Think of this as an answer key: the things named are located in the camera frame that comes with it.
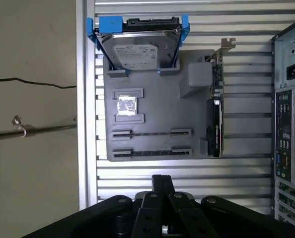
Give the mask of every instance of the metal rod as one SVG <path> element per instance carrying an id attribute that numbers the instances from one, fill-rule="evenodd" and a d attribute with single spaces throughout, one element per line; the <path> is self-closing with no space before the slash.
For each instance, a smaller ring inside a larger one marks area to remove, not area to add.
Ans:
<path id="1" fill-rule="evenodd" d="M 39 127 L 39 128 L 25 128 L 26 134 L 23 129 L 14 130 L 14 131 L 5 131 L 0 132 L 0 140 L 16 138 L 16 137 L 26 137 L 26 136 L 33 136 L 41 133 L 48 133 L 53 131 L 59 130 L 68 130 L 76 128 L 77 124 L 70 124 L 70 125 L 60 125 L 60 126 L 49 126 L 49 127 Z"/>

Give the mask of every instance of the hard drive label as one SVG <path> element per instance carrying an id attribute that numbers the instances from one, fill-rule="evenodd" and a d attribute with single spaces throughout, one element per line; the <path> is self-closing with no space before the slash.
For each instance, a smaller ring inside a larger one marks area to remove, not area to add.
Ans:
<path id="1" fill-rule="evenodd" d="M 114 50 L 123 68 L 157 69 L 157 47 L 153 45 L 116 45 Z"/>

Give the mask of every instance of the gray plastic block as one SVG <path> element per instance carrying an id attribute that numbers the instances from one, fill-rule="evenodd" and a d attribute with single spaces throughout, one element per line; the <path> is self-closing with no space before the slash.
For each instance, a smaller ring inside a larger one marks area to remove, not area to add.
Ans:
<path id="1" fill-rule="evenodd" d="M 186 76 L 179 83 L 181 98 L 186 98 L 203 87 L 213 83 L 213 67 L 210 62 L 192 62 L 188 65 Z"/>
<path id="2" fill-rule="evenodd" d="M 138 124 L 144 123 L 144 114 L 137 114 L 133 116 L 114 116 L 115 124 Z"/>
<path id="3" fill-rule="evenodd" d="M 172 68 L 161 68 L 159 71 L 160 76 L 166 76 L 166 75 L 176 75 L 179 73 L 180 70 L 180 59 L 179 56 L 177 57 L 175 66 Z"/>
<path id="4" fill-rule="evenodd" d="M 127 78 L 128 74 L 125 69 L 121 70 L 108 70 L 107 74 L 109 75 L 110 78 Z"/>
<path id="5" fill-rule="evenodd" d="M 113 99 L 118 99 L 119 96 L 131 96 L 136 98 L 143 97 L 143 88 L 125 88 L 116 89 L 113 93 Z"/>
<path id="6" fill-rule="evenodd" d="M 180 71 L 175 75 L 160 75 L 156 71 L 132 71 L 127 79 L 116 80 L 107 73 L 104 59 L 104 94 L 107 158 L 110 161 L 144 161 L 211 158 L 203 151 L 206 138 L 207 104 L 210 89 L 203 87 L 188 98 L 180 98 L 179 83 L 188 65 L 214 50 L 180 51 Z M 142 89 L 137 98 L 137 115 L 117 116 L 115 92 Z M 131 131 L 131 139 L 115 140 L 115 131 Z M 188 135 L 173 136 L 175 130 L 189 130 Z"/>

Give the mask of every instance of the rear i/o panel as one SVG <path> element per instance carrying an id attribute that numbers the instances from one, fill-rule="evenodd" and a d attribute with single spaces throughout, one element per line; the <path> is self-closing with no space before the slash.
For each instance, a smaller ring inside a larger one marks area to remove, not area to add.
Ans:
<path id="1" fill-rule="evenodd" d="M 291 182 L 292 90 L 276 93 L 276 176 Z"/>

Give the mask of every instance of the hard drive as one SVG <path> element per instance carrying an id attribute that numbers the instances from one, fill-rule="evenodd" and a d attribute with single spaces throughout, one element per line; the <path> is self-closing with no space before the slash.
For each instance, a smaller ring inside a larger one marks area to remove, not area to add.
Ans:
<path id="1" fill-rule="evenodd" d="M 158 70 L 175 65 L 178 49 L 190 30 L 188 16 L 140 20 L 102 16 L 99 27 L 87 20 L 88 37 L 107 57 L 111 69 Z"/>

